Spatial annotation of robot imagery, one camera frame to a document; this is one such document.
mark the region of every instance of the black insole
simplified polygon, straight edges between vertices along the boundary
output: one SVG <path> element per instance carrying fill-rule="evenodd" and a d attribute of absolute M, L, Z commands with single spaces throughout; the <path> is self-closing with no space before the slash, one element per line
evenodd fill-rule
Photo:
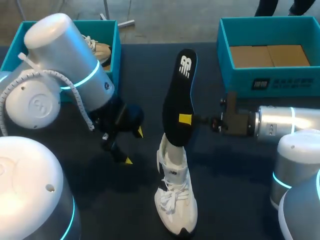
<path fill-rule="evenodd" d="M 169 142 L 177 147 L 187 145 L 193 133 L 193 125 L 179 122 L 179 116 L 194 114 L 191 90 L 196 69 L 197 54 L 189 48 L 179 52 L 162 108 L 164 133 Z"/>

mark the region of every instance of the new balance logo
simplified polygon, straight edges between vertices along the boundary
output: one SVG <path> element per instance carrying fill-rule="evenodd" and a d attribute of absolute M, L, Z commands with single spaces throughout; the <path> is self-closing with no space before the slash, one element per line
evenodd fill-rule
<path fill-rule="evenodd" d="M 191 69 L 191 59 L 187 58 L 186 56 L 182 56 L 181 66 L 179 68 L 179 72 L 185 75 L 187 78 L 189 78 L 189 71 Z"/>

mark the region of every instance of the black table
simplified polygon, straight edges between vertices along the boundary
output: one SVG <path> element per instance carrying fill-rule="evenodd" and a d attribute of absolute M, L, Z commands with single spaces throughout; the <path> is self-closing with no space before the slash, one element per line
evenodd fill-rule
<path fill-rule="evenodd" d="M 154 203 L 156 151 L 163 135 L 162 104 L 176 55 L 183 48 L 198 54 L 193 88 L 195 111 L 220 112 L 224 87 L 214 43 L 122 45 L 120 95 L 145 113 L 144 139 L 122 134 L 118 143 L 133 165 L 113 163 L 100 148 L 101 134 L 89 132 L 78 109 L 66 103 L 45 129 L 26 130 L 7 120 L 10 135 L 32 138 L 59 159 L 81 215 L 83 240 L 168 240 Z M 0 48 L 0 57 L 8 48 Z M 241 100 L 259 105 L 320 107 L 317 98 Z M 200 127 L 186 147 L 198 205 L 195 240 L 281 240 L 269 189 L 276 146 L 253 138 L 222 136 Z"/>

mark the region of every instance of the floor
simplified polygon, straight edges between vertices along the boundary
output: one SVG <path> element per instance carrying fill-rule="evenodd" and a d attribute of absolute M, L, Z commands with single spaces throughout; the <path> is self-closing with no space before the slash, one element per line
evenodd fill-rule
<path fill-rule="evenodd" d="M 22 19 L 16 0 L 0 0 L 0 46 L 10 45 Z M 66 13 L 72 19 L 98 20 L 103 0 L 20 0 L 27 20 Z M 285 16 L 293 1 L 279 0 L 275 15 Z M 121 42 L 212 42 L 221 17 L 253 16 L 259 0 L 108 0 L 109 15 L 118 22 L 134 19 L 135 27 L 121 30 Z M 306 15 L 320 19 L 320 1 Z"/>

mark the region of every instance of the shoe tongue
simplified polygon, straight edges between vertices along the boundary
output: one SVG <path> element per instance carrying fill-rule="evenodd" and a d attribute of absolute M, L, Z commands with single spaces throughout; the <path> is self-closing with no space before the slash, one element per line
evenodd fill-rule
<path fill-rule="evenodd" d="M 188 166 L 184 168 L 171 168 L 162 163 L 163 172 L 169 183 L 182 185 L 187 177 Z"/>

